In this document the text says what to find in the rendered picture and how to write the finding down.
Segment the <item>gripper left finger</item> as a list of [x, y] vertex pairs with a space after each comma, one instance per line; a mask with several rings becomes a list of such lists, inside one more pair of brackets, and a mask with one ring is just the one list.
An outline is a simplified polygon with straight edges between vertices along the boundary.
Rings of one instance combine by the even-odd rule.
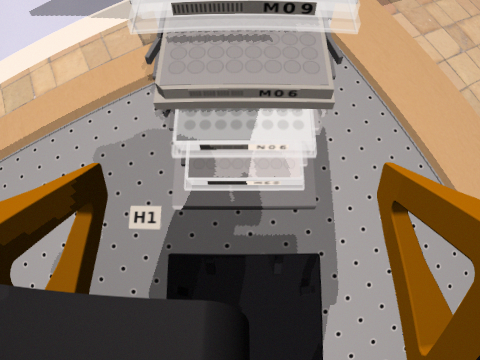
[[[89, 294], [108, 192], [100, 163], [0, 202], [0, 284], [12, 263], [77, 212], [46, 290]], [[79, 210], [80, 209], [80, 210]]]

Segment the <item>white multiwell plate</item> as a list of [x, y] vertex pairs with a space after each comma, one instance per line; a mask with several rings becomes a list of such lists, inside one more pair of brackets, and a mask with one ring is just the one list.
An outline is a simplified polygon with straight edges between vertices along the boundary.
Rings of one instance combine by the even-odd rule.
[[303, 158], [186, 158], [185, 191], [304, 191]]
[[130, 34], [275, 30], [358, 34], [359, 0], [130, 0]]
[[175, 109], [173, 158], [316, 158], [313, 109]]

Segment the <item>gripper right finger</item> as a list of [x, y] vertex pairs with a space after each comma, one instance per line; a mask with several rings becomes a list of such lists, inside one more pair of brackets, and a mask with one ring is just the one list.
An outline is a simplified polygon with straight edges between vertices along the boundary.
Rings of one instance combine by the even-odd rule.
[[[476, 360], [480, 356], [480, 199], [385, 163], [377, 200], [407, 360]], [[454, 315], [425, 261], [408, 211], [473, 263], [474, 281]]]

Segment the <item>white well plate labelled m06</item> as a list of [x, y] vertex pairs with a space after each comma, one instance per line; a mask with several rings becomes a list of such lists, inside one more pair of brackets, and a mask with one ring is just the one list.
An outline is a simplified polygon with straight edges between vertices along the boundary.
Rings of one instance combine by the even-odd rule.
[[155, 84], [156, 110], [335, 104], [325, 32], [165, 32]]

